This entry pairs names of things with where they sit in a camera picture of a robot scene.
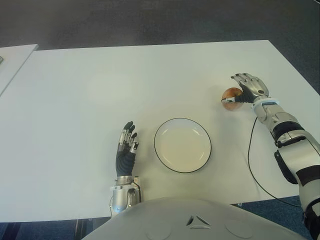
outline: gray carpet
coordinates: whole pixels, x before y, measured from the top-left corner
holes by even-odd
[[[319,6],[313,0],[2,0],[0,47],[37,43],[47,50],[270,40],[320,93]],[[309,236],[299,208],[276,200],[245,203],[242,208]],[[74,225],[23,223],[17,239],[71,240]],[[0,237],[5,227],[0,223]]]

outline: black arm joint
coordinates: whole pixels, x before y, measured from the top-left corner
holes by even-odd
[[[303,169],[300,169],[296,172],[301,185],[304,186],[307,183],[320,179],[320,165],[308,166]]]
[[[296,178],[287,167],[284,159],[281,157],[279,150],[274,153],[274,157],[285,179],[287,179],[289,183],[298,184]]]
[[[299,136],[299,137],[293,138],[291,140],[288,140],[286,142],[278,141],[278,139],[283,134],[289,133],[294,130],[305,130],[305,129],[299,123],[297,123],[295,121],[284,121],[284,122],[281,122],[278,125],[276,125],[272,130],[272,136],[273,136],[275,145],[278,148],[281,148],[281,147],[299,142],[300,140],[306,139],[305,136]]]
[[[312,201],[305,209],[304,212],[304,225],[309,230],[311,237],[317,240],[320,235],[320,216],[317,216],[312,206],[319,203],[320,198]]]

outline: red apple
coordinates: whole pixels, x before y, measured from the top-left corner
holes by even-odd
[[[236,87],[231,87],[224,91],[224,93],[222,94],[222,99],[233,98],[241,95],[242,93],[243,92],[241,91],[241,89]],[[230,103],[223,102],[222,103],[223,107],[229,111],[236,110],[240,108],[243,104],[244,104],[243,102],[230,102]]]

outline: white plate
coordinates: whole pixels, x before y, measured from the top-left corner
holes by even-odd
[[[155,133],[154,149],[160,161],[179,173],[200,169],[211,154],[206,130],[190,119],[174,118],[163,123]]]

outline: table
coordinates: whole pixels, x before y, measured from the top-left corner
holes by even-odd
[[[0,64],[0,96],[37,47],[38,45],[31,44],[0,48],[0,56],[3,57],[3,62]]]
[[[35,51],[0,100],[0,222],[109,216],[117,141],[129,120],[140,139],[133,174],[144,200],[269,199],[248,170],[250,105],[230,112],[220,103],[237,87],[230,76],[243,72],[264,80],[320,140],[319,95],[267,40]],[[155,132],[172,118],[198,122],[211,138],[210,159],[196,172],[173,172],[157,159]],[[279,198],[297,195],[260,123],[252,141],[258,181]]]

